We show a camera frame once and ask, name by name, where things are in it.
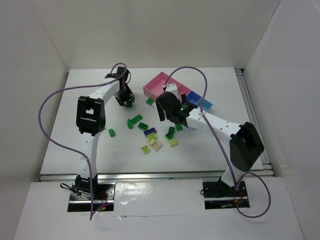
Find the small green lego brick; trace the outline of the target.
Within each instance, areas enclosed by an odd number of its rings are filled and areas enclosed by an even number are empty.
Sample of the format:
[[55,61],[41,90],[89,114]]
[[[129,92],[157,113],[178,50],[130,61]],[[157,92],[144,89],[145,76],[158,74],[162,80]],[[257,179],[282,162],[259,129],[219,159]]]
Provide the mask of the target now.
[[116,135],[115,131],[112,128],[108,129],[108,133],[110,137],[114,137]]

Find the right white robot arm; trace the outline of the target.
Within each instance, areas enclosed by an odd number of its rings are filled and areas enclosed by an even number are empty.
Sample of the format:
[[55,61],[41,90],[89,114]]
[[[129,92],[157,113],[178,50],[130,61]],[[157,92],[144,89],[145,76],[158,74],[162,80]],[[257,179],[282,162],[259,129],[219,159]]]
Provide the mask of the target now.
[[265,150],[256,127],[250,123],[234,123],[204,111],[201,107],[183,102],[172,92],[162,93],[155,101],[160,121],[169,120],[212,135],[227,163],[220,182],[239,189],[240,182]]

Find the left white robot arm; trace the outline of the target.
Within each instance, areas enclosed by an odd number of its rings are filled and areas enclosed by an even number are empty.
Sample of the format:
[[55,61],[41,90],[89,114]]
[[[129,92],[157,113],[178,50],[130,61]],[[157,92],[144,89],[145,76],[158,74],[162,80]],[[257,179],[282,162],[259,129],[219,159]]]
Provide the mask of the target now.
[[101,132],[106,126],[105,105],[115,97],[120,106],[134,102],[135,96],[127,84],[130,71],[119,66],[116,72],[108,73],[104,86],[98,87],[88,96],[80,96],[77,101],[76,126],[81,136],[80,169],[75,179],[75,188],[89,193],[98,185],[97,150]]

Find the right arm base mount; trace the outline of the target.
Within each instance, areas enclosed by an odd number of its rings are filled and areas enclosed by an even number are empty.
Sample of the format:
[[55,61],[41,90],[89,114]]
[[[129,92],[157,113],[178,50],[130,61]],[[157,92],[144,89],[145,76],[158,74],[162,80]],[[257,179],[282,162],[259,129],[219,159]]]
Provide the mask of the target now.
[[249,208],[250,202],[244,181],[238,190],[229,187],[221,181],[207,181],[202,183],[200,194],[204,197],[206,210]]

